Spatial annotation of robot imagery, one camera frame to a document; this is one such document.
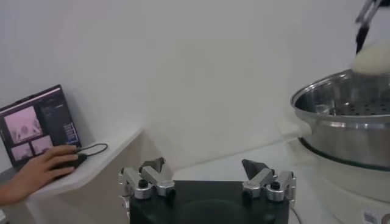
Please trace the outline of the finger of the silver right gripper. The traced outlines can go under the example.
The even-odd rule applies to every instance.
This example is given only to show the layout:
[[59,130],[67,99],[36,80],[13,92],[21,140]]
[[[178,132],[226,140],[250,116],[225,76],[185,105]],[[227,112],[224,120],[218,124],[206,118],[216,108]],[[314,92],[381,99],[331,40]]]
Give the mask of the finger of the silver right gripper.
[[370,30],[371,22],[380,7],[384,7],[384,0],[366,0],[362,9],[359,11],[355,19],[355,23],[359,25],[355,38],[356,54],[362,49]]

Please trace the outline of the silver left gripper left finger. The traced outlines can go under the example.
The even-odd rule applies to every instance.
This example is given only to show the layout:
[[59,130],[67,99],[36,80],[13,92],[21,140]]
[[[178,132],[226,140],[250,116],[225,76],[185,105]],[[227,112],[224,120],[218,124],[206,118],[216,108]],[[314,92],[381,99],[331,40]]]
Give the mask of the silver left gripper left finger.
[[153,189],[158,196],[169,198],[175,194],[175,182],[161,174],[165,159],[145,161],[138,169],[122,168],[118,172],[118,187],[122,198],[137,200],[151,198]]

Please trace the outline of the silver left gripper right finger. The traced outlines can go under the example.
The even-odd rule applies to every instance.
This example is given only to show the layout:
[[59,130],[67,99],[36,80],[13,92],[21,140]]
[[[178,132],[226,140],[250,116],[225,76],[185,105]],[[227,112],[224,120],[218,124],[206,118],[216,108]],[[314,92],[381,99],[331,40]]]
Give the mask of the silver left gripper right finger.
[[296,201],[296,176],[283,170],[277,173],[264,163],[243,159],[241,164],[248,180],[242,183],[243,200],[252,201],[265,192],[269,201]]

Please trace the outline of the person's bare hand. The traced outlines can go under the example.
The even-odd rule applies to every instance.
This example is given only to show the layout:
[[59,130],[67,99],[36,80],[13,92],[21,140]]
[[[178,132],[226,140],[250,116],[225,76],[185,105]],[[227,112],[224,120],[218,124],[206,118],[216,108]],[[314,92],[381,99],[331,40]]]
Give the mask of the person's bare hand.
[[74,167],[56,168],[56,166],[77,160],[76,150],[77,147],[74,145],[60,145],[29,160],[7,183],[7,198],[10,201],[24,200],[55,178],[72,173]]

